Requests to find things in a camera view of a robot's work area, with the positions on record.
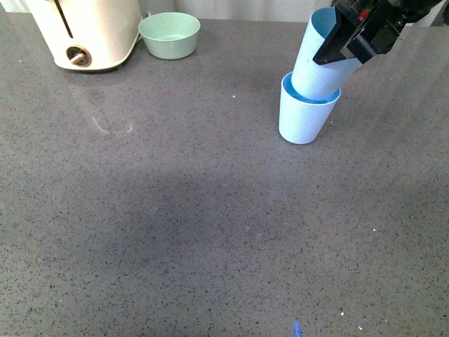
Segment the small blue object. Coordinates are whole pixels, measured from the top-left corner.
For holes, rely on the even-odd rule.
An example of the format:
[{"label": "small blue object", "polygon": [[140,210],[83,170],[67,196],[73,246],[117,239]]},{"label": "small blue object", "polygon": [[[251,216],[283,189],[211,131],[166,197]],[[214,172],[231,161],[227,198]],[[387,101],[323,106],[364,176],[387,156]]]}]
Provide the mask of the small blue object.
[{"label": "small blue object", "polygon": [[300,325],[295,322],[295,337],[301,337]]}]

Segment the green bowl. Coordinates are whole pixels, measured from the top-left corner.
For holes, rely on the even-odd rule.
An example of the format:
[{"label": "green bowl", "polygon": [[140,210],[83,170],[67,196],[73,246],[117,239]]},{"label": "green bowl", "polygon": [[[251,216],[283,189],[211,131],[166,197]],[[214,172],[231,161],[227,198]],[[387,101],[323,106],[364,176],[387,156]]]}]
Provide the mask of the green bowl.
[{"label": "green bowl", "polygon": [[177,60],[195,51],[200,26],[198,19],[189,14],[160,13],[142,20],[139,33],[152,55]]}]

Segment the stacked cups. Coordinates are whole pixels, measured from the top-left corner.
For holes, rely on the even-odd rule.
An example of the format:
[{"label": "stacked cups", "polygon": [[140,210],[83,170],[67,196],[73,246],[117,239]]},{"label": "stacked cups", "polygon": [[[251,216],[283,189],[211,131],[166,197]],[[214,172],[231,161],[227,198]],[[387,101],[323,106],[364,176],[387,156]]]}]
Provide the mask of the stacked cups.
[{"label": "stacked cups", "polygon": [[279,132],[294,144],[312,142],[341,94],[341,85],[361,66],[356,59],[318,65],[313,58],[335,26],[333,7],[318,9],[307,25],[295,68],[282,79]]}]

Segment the cup rim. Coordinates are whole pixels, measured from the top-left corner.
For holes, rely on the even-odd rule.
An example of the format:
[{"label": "cup rim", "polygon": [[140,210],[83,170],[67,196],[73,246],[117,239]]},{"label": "cup rim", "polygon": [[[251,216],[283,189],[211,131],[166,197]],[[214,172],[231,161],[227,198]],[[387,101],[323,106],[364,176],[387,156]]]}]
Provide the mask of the cup rim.
[{"label": "cup rim", "polygon": [[329,96],[325,100],[310,100],[310,99],[304,97],[303,95],[299,94],[295,90],[295,88],[292,85],[292,75],[293,75],[293,72],[289,72],[282,78],[282,89],[290,97],[296,99],[297,101],[301,102],[302,104],[310,105],[310,106],[331,105],[331,104],[335,103],[342,95],[342,89],[338,88],[336,90],[336,92],[334,92],[331,96]]}]

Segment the speckled countertop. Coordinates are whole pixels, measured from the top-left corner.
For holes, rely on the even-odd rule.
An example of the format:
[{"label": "speckled countertop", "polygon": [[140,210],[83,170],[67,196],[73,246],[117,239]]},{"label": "speckled countertop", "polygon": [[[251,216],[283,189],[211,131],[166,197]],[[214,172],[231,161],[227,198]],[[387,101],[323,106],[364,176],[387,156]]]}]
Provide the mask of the speckled countertop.
[{"label": "speckled countertop", "polygon": [[202,20],[188,58],[83,74],[0,18],[0,335],[449,335],[448,28],[407,28],[298,146],[305,24]]}]

